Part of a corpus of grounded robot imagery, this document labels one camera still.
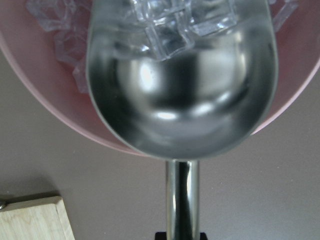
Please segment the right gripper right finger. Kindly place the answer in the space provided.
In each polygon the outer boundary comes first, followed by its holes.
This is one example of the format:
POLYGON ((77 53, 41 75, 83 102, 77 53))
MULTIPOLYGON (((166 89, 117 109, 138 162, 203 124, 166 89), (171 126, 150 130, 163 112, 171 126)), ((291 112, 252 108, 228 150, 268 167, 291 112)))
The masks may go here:
POLYGON ((201 232, 201 233, 200 233, 199 240, 207 240, 207 235, 206 235, 205 232, 201 232))

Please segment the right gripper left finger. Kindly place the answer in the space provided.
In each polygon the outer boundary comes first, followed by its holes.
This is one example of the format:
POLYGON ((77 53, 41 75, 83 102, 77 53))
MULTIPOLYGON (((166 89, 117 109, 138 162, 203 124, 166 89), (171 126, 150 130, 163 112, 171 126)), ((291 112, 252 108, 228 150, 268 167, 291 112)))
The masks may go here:
POLYGON ((156 232, 154 235, 154 240, 167 240, 166 232, 156 232))

